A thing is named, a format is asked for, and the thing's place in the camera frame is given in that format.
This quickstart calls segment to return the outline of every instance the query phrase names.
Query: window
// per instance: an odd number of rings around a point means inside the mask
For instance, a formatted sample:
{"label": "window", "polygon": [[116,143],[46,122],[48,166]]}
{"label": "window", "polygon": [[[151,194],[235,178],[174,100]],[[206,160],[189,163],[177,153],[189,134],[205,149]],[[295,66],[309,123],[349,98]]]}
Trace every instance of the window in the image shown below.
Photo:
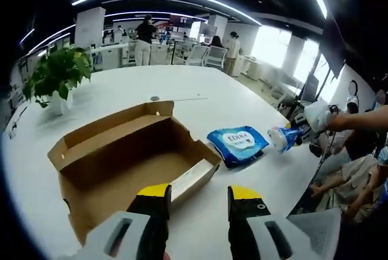
{"label": "window", "polygon": [[313,40],[307,39],[304,43],[301,56],[293,74],[293,77],[302,83],[306,82],[310,70],[314,65],[315,58],[318,55],[318,48],[319,44]]}
{"label": "window", "polygon": [[251,55],[281,68],[290,39],[291,32],[262,25],[257,32]]}
{"label": "window", "polygon": [[[321,89],[328,71],[329,65],[326,61],[326,58],[324,55],[321,55],[321,58],[318,62],[318,66],[316,67],[316,70],[314,72],[315,77],[319,80],[318,91]],[[320,94],[320,97],[328,104],[330,104],[334,93],[337,90],[338,84],[340,83],[340,77],[341,75],[338,77],[338,79],[334,77],[333,71],[330,70],[329,77],[327,78],[327,81]]]}

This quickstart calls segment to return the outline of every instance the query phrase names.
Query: open cardboard box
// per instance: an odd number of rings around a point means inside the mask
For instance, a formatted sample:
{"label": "open cardboard box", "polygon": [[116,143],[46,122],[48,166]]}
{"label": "open cardboard box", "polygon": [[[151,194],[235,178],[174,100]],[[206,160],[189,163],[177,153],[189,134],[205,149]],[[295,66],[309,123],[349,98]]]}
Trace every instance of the open cardboard box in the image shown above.
{"label": "open cardboard box", "polygon": [[144,187],[171,182],[174,209],[216,172],[221,158],[193,141],[172,110],[172,101],[137,105],[65,135],[49,151],[81,244]]}

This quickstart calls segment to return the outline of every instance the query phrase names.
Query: green leaves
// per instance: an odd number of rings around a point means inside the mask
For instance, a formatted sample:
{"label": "green leaves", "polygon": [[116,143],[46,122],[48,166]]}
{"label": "green leaves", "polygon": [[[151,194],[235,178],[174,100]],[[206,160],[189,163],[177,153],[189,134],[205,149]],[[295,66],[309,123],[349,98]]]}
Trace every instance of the green leaves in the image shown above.
{"label": "green leaves", "polygon": [[56,90],[61,98],[67,99],[69,91],[81,83],[82,77],[89,80],[91,77],[89,55],[82,48],[62,48],[38,61],[23,94],[27,99],[35,96],[36,102],[44,108],[49,102],[42,98]]}

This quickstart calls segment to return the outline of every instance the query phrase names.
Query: white flower pot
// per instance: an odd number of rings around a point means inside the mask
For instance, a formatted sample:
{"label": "white flower pot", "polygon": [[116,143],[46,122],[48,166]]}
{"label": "white flower pot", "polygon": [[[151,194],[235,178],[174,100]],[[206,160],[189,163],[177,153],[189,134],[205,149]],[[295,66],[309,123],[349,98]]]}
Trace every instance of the white flower pot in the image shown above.
{"label": "white flower pot", "polygon": [[73,105],[73,92],[69,91],[67,100],[61,98],[55,90],[52,96],[47,97],[48,109],[57,116],[65,115],[70,111]]}

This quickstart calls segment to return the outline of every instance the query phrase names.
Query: potted plant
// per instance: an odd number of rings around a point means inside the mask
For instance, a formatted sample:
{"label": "potted plant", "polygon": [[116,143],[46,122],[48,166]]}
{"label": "potted plant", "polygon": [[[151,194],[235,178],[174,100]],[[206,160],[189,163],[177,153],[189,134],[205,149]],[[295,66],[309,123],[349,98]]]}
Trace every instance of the potted plant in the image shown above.
{"label": "potted plant", "polygon": [[90,58],[83,48],[62,48],[50,56],[43,56],[25,83],[23,94],[27,99],[35,97],[41,107],[50,108],[62,115],[71,107],[71,89],[90,80]]}

